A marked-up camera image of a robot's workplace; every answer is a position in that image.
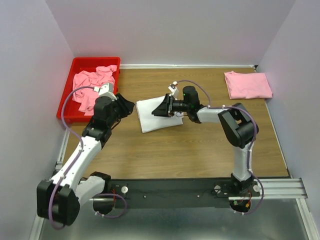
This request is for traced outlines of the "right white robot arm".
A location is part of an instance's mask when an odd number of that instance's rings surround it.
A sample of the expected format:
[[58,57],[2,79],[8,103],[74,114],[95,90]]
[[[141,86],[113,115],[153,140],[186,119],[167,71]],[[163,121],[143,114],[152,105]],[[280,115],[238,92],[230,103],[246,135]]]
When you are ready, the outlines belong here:
[[228,142],[233,146],[234,165],[230,176],[230,189],[235,194],[246,192],[253,184],[252,149],[259,132],[253,117],[241,103],[231,106],[212,107],[200,103],[194,86],[182,89],[183,99],[176,99],[177,84],[169,87],[171,93],[151,112],[156,117],[172,117],[175,113],[186,113],[197,124],[220,123]]

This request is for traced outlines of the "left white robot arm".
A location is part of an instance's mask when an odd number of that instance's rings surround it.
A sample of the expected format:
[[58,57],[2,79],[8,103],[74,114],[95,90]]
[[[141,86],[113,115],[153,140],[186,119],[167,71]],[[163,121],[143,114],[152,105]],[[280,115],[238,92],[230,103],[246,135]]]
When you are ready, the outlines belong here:
[[123,199],[112,187],[111,176],[94,172],[84,182],[81,178],[91,161],[103,149],[112,130],[121,119],[132,114],[135,104],[121,94],[96,99],[93,116],[78,137],[79,143],[63,165],[49,180],[42,180],[36,188],[37,215],[47,219],[55,229],[70,226],[81,206],[95,196]]

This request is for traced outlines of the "white t shirt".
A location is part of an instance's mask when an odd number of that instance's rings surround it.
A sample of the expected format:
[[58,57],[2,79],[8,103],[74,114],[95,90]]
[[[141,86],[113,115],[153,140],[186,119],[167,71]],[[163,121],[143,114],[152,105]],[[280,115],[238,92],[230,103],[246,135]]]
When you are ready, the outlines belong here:
[[183,124],[181,116],[161,117],[152,115],[152,111],[160,105],[164,98],[164,96],[160,96],[136,102],[136,110],[143,134]]

